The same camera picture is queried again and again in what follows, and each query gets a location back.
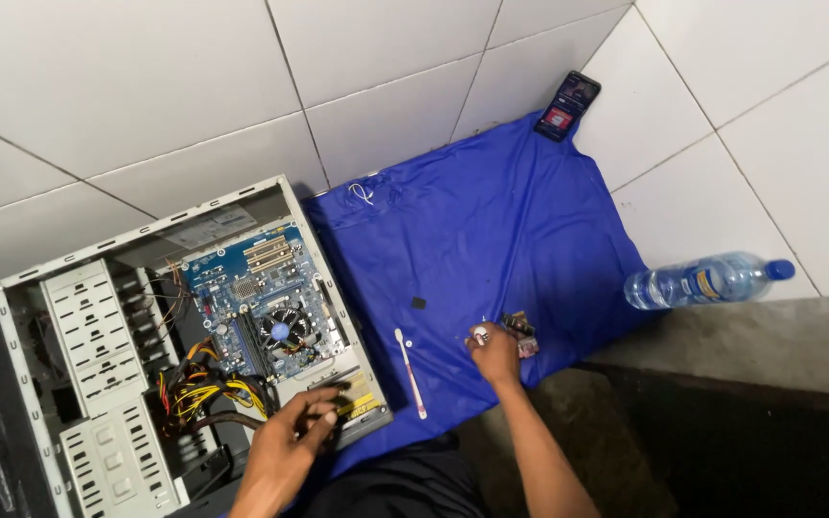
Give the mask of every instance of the open computer case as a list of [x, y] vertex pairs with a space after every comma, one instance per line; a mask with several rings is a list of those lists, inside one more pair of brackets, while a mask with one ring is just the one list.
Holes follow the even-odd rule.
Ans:
[[0, 280], [0, 409], [35, 517], [218, 516], [242, 422], [326, 385], [337, 448], [392, 421], [283, 175]]

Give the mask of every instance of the blue cloth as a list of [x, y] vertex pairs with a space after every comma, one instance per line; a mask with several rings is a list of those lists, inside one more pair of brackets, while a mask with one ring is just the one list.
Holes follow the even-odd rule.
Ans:
[[[626, 278], [646, 267], [597, 165], [570, 138], [534, 133], [538, 118], [304, 203], [395, 412], [392, 424], [340, 452], [332, 474], [437, 437], [497, 403], [462, 343], [483, 319], [526, 312], [541, 350], [523, 360], [521, 377], [534, 386], [654, 316], [623, 296]], [[426, 300], [425, 309], [412, 308], [412, 297]], [[396, 327], [413, 342], [425, 420], [412, 403]]]

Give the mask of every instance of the bottle label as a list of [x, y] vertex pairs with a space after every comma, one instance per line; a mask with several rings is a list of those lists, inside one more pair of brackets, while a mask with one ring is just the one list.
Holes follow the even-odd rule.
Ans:
[[712, 284], [712, 276], [708, 268], [686, 268], [681, 284], [687, 295], [693, 295], [694, 299], [700, 302], [712, 303], [726, 300]]

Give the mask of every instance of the toothbrush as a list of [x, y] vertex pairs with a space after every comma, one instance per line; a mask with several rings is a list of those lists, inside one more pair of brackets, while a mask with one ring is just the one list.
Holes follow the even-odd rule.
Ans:
[[405, 352], [405, 340], [402, 337], [401, 329], [395, 330], [395, 339], [399, 341], [399, 347], [402, 348], [402, 358], [405, 359], [405, 368], [408, 369], [408, 379], [412, 382], [414, 402], [417, 404], [417, 415], [419, 418], [427, 419], [427, 410], [424, 408], [424, 401], [421, 401], [421, 393], [417, 390], [417, 382], [415, 381], [415, 374], [412, 372], [412, 364], [408, 362], [408, 353]]

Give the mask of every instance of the person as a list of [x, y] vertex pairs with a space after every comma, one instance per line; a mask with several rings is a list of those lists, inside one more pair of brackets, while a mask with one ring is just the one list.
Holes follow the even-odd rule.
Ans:
[[[465, 345], [491, 383], [510, 428], [533, 518], [599, 516], [590, 495], [521, 385], [517, 338], [490, 323]], [[336, 388], [298, 394], [255, 434], [230, 518], [273, 518], [294, 499], [337, 420]], [[291, 516], [486, 517], [490, 514], [451, 434], [371, 459], [335, 478]]]

